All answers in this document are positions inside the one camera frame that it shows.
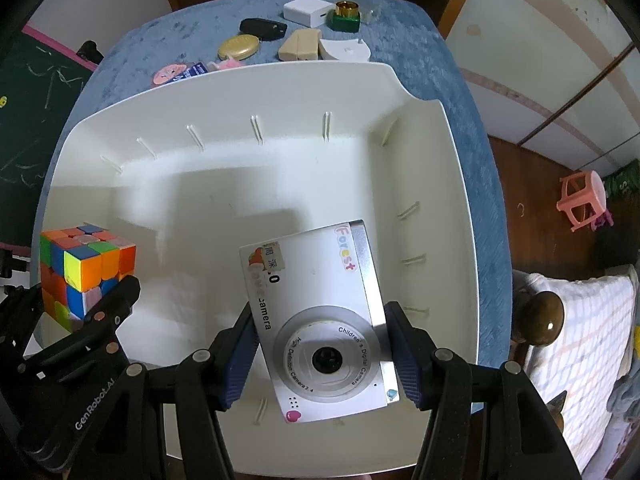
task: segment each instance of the white box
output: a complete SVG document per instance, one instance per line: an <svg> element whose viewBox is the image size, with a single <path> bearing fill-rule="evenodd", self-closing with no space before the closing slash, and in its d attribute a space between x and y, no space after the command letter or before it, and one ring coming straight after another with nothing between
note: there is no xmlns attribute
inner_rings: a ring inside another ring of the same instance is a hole
<svg viewBox="0 0 640 480"><path fill-rule="evenodd" d="M324 25L332 9L335 9L335 4L324 0L293 0L284 4L283 15L285 20L313 28Z"/></svg>
<svg viewBox="0 0 640 480"><path fill-rule="evenodd" d="M399 400L362 221L240 249L262 353L287 422Z"/></svg>

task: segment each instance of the wooden knob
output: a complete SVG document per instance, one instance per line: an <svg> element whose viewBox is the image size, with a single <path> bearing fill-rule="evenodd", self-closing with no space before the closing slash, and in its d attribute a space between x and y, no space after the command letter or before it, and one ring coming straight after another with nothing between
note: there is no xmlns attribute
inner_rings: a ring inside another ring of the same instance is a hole
<svg viewBox="0 0 640 480"><path fill-rule="evenodd" d="M539 292L513 313L512 335L516 342L533 346L550 345L564 325L564 304L551 291Z"/></svg>

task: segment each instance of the pink sticker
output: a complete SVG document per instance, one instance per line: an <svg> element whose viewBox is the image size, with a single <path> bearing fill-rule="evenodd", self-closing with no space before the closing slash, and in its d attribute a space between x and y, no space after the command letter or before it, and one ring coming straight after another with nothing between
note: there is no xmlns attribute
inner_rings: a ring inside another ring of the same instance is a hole
<svg viewBox="0 0 640 480"><path fill-rule="evenodd" d="M154 75L154 85L161 85L174 78L178 74L187 70L187 66L184 64L173 63L171 65L163 66Z"/></svg>
<svg viewBox="0 0 640 480"><path fill-rule="evenodd" d="M82 245L87 245L87 244L93 244L94 242L99 242L100 238L96 238L95 236L91 236L91 235L79 235L79 236L74 236L74 240L77 240Z"/></svg>
<svg viewBox="0 0 640 480"><path fill-rule="evenodd" d="M84 313L86 314L89 312L101 299L102 292L100 291L99 286L94 286L94 288L90 288L82 294L82 307L84 308Z"/></svg>
<svg viewBox="0 0 640 480"><path fill-rule="evenodd" d="M287 412L287 420L289 422L297 422L301 416L302 413L298 412L297 410L289 410Z"/></svg>

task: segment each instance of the pink trim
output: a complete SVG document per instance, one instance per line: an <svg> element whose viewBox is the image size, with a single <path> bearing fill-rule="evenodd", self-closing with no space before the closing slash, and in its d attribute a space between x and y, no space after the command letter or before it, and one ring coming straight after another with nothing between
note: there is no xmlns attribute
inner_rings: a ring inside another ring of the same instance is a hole
<svg viewBox="0 0 640 480"><path fill-rule="evenodd" d="M613 56L609 53L600 39L591 31L586 23L584 23L562 0L523 0L531 7L536 9L540 14L546 17L556 27L560 28L571 40L580 47L580 49L591 59L591 61L600 69L605 67L613 60ZM640 124L640 100L636 95L633 87L629 83L625 74L617 67L611 72L607 79L616 89L620 98L628 108L631 116Z"/></svg>
<svg viewBox="0 0 640 480"><path fill-rule="evenodd" d="M460 72L462 73L462 77L469 81L470 83L476 84L492 92L500 94L507 99L511 99L523 106L526 106L529 110L533 110L534 112L540 114L545 119L551 116L551 110L543 107L543 105L535 102L533 99L529 99L528 97L522 95L519 92L505 86L493 79L489 79L483 75L480 75L476 72L472 72L471 70L467 70L466 68L460 67ZM603 156L607 159L614 167L619 168L620 165L618 162L613 159L611 155L608 155L604 152L601 147L599 147L595 142L593 142L589 137L587 137L584 133L582 133L578 128L573 126L570 122L564 120L562 117L558 117L555 121L555 124L566 130L569 134L574 136L576 139L580 140L584 145L588 146L592 151L594 151L597 155Z"/></svg>
<svg viewBox="0 0 640 480"><path fill-rule="evenodd" d="M58 43L53 38L42 34L39 30L36 30L29 25L25 25L22 30L25 34L31 36L33 39L38 40L40 43L44 43L47 46L50 46L53 50L57 50L63 56L67 56L68 58L74 60L76 63L88 68L91 71L94 71L98 66L91 61L86 61L78 56L73 50L67 48L62 43Z"/></svg>
<svg viewBox="0 0 640 480"><path fill-rule="evenodd" d="M31 258L31 248L18 245L5 244L0 242L0 249L9 249L14 256L22 256L23 258Z"/></svg>

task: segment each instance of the lens ring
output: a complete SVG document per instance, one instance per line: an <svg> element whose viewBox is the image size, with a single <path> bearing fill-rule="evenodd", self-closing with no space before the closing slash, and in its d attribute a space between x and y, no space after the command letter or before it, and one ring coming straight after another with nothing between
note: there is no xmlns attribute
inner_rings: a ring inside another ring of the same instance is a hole
<svg viewBox="0 0 640 480"><path fill-rule="evenodd" d="M318 338L318 330L327 337ZM353 332L360 343L348 332ZM313 366L313 354L322 346L331 346L342 354L342 367L335 374L322 374ZM366 364L358 355L363 349L367 350ZM313 402L351 399L373 384L376 373L372 368L378 370L380 366L380 346L370 322L353 310L335 305L313 306L291 317L278 332L272 355L274 370L287 387Z"/></svg>
<svg viewBox="0 0 640 480"><path fill-rule="evenodd" d="M332 346L323 346L314 352L311 363L321 374L333 374L342 366L342 354Z"/></svg>

